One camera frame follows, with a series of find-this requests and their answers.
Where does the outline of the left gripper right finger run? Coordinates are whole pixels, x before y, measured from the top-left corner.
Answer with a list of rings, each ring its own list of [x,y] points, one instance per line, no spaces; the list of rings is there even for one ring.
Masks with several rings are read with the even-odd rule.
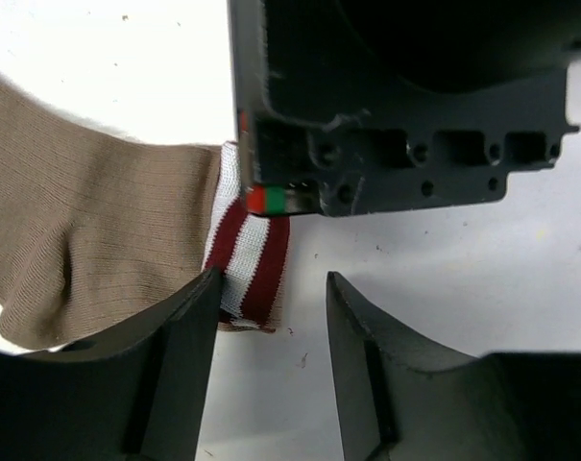
[[[327,330],[345,459],[581,460],[581,352],[473,357],[336,272]]]

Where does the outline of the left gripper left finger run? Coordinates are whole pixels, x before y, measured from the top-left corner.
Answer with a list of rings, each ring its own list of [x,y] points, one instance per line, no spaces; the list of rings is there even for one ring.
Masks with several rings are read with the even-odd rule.
[[[191,460],[217,332],[209,270],[57,352],[0,352],[0,460]]]

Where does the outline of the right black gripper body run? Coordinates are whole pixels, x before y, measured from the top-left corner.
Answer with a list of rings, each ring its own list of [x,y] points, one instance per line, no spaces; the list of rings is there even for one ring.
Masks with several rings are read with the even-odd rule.
[[[577,132],[581,1],[231,1],[229,24],[255,215],[496,202]]]

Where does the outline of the tan sock with red cuff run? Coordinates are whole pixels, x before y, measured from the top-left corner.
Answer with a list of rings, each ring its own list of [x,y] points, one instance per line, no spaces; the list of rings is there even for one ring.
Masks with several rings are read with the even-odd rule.
[[[225,277],[220,326],[275,331],[289,221],[249,214],[236,144],[128,142],[0,79],[0,334],[68,344]]]

